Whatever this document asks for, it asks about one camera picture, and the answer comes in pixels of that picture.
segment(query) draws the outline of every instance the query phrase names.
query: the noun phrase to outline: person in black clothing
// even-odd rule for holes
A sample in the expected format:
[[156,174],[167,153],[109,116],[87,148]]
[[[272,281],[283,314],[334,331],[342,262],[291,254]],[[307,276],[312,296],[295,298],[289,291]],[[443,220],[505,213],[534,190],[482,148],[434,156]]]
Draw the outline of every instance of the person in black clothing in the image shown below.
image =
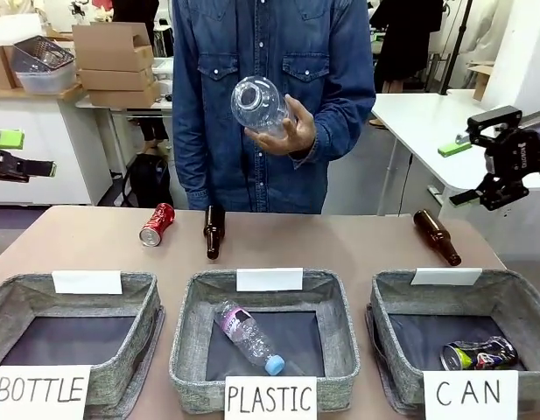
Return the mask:
[[[154,42],[153,28],[158,9],[158,0],[112,0],[114,16],[112,22],[142,22],[147,28],[151,45]],[[162,118],[137,118],[144,135],[146,148],[155,147],[168,139]]]
[[[384,94],[403,91],[403,81],[427,67],[429,36],[441,29],[443,0],[382,0],[370,19],[371,26],[386,29],[375,67],[375,80],[383,81]],[[380,120],[369,121],[383,127]]]

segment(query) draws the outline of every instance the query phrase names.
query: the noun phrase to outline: person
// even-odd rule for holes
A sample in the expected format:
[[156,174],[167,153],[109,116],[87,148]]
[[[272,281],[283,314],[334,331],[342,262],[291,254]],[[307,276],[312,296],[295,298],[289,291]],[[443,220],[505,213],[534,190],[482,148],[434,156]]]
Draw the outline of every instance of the person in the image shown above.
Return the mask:
[[[375,88],[384,94],[401,94],[403,81],[427,67],[429,37],[441,29],[444,0],[382,0],[371,25],[386,29],[376,62]],[[379,119],[368,122],[383,129]]]
[[[112,0],[112,5],[114,7],[112,22],[144,23],[149,41],[153,45],[158,0]],[[144,151],[156,148],[164,140],[168,140],[162,118],[136,118],[136,120],[144,136]]]
[[[321,213],[328,163],[347,154],[375,103],[367,3],[173,0],[173,139],[191,209]],[[231,113],[239,80],[269,78],[295,120],[282,139]]]

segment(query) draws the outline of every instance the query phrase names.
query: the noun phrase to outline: bottle label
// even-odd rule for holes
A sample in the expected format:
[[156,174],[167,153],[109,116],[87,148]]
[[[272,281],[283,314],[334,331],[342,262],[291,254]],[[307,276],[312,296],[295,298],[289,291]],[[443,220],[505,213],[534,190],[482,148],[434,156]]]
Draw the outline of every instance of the bottle label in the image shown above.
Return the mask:
[[223,332],[226,333],[230,339],[232,339],[238,325],[249,318],[252,317],[248,312],[244,311],[243,308],[234,308],[234,310],[229,312],[223,319]]

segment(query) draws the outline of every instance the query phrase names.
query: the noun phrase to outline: black bag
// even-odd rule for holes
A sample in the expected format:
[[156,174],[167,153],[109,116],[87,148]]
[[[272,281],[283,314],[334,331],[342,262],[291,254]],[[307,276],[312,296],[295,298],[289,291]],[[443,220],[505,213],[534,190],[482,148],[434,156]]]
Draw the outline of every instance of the black bag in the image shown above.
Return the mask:
[[173,206],[170,192],[171,175],[163,157],[142,153],[136,156],[136,160],[128,168],[122,185],[123,202],[126,206],[133,207],[125,192],[128,179],[131,191],[136,195],[138,207],[155,208],[160,203]]

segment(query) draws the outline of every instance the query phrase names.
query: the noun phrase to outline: beer bottle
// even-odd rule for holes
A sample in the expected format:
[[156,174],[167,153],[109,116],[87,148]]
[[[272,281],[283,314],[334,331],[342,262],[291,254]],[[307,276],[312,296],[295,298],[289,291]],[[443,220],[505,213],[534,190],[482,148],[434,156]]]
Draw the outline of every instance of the beer bottle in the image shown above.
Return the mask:
[[209,206],[206,209],[203,235],[207,239],[207,258],[216,260],[219,257],[221,241],[225,236],[225,210],[222,206]]
[[449,264],[455,267],[462,263],[462,259],[452,245],[451,234],[429,210],[420,210],[415,213],[413,222],[427,244],[439,252]]

